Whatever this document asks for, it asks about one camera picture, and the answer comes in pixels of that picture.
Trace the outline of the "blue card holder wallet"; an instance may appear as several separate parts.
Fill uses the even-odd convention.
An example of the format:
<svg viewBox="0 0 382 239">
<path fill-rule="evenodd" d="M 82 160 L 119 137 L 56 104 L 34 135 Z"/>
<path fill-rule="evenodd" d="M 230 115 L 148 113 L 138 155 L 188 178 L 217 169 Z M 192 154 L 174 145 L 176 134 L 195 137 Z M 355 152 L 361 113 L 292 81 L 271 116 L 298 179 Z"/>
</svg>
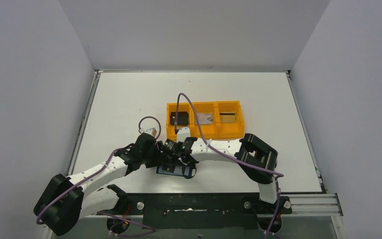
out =
<svg viewBox="0 0 382 239">
<path fill-rule="evenodd" d="M 157 167 L 156 173 L 192 179 L 196 174 L 196 168 L 189 165 L 160 165 Z"/>
</svg>

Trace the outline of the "black cards stack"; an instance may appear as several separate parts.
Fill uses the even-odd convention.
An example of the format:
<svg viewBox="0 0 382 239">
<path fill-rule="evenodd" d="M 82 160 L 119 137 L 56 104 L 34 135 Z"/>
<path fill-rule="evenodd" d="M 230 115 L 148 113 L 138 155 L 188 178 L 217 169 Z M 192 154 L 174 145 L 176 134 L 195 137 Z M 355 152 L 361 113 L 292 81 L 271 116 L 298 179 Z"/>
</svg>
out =
<svg viewBox="0 0 382 239">
<path fill-rule="evenodd" d="M 189 113 L 188 112 L 170 112 L 170 125 L 174 126 L 177 122 L 177 126 L 187 126 L 189 125 Z"/>
</svg>

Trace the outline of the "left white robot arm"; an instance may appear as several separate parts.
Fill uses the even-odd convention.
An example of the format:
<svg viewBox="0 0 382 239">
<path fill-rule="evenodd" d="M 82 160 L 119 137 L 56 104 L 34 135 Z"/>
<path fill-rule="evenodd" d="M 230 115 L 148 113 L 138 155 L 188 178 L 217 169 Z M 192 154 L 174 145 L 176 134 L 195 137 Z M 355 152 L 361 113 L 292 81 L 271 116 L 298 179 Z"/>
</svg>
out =
<svg viewBox="0 0 382 239">
<path fill-rule="evenodd" d="M 106 161 L 90 169 L 69 176 L 55 175 L 33 209 L 36 223 L 62 236 L 89 215 L 101 211 L 125 214 L 131 208 L 127 193 L 112 181 L 142 165 L 152 166 L 161 148 L 161 141 L 142 133 L 134 143 L 115 149 Z"/>
</svg>

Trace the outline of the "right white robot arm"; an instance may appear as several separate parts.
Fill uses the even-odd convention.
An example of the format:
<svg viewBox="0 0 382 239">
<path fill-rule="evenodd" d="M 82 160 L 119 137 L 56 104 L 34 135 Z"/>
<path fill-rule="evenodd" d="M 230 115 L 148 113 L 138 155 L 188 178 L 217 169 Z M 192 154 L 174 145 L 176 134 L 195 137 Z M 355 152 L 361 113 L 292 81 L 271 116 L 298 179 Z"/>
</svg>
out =
<svg viewBox="0 0 382 239">
<path fill-rule="evenodd" d="M 257 136 L 247 133 L 243 138 L 212 140 L 186 137 L 183 141 L 166 142 L 158 147 L 159 166 L 169 174 L 181 168 L 180 175 L 192 178 L 198 163 L 203 161 L 234 162 L 246 176 L 256 182 L 262 210 L 276 215 L 290 213 L 289 198 L 281 195 L 278 179 L 282 173 L 276 172 L 278 152 Z"/>
</svg>

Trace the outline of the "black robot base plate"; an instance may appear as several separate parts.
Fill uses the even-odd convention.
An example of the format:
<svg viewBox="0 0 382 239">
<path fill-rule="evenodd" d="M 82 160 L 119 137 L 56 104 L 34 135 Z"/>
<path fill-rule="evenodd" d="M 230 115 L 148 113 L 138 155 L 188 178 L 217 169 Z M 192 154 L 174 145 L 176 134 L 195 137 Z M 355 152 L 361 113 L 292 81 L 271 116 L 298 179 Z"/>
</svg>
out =
<svg viewBox="0 0 382 239">
<path fill-rule="evenodd" d="M 260 200 L 258 193 L 128 194 L 104 213 L 134 216 L 144 226 L 162 229 L 223 229 L 238 227 L 278 232 L 282 215 L 290 215 L 290 198 L 278 203 Z"/>
</svg>

